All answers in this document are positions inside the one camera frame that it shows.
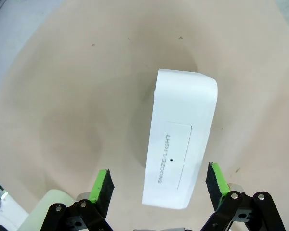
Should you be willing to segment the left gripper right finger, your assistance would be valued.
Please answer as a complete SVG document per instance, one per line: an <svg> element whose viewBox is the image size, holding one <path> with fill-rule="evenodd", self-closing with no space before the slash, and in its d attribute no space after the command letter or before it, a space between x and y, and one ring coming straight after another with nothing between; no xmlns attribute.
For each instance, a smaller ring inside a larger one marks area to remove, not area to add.
<svg viewBox="0 0 289 231"><path fill-rule="evenodd" d="M203 231L228 231L234 222L243 222L249 231L284 231L278 209L268 192L245 194L241 186L228 184L216 162L208 163L205 181L214 213Z"/></svg>

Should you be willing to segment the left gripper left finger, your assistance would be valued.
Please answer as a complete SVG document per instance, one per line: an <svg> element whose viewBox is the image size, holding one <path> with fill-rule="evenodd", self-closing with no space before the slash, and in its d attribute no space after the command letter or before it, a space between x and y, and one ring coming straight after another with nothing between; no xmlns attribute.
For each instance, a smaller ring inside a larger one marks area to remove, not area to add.
<svg viewBox="0 0 289 231"><path fill-rule="evenodd" d="M45 231L111 231L106 221L113 184L110 170L99 171L89 195L72 205L51 205L43 222Z"/></svg>

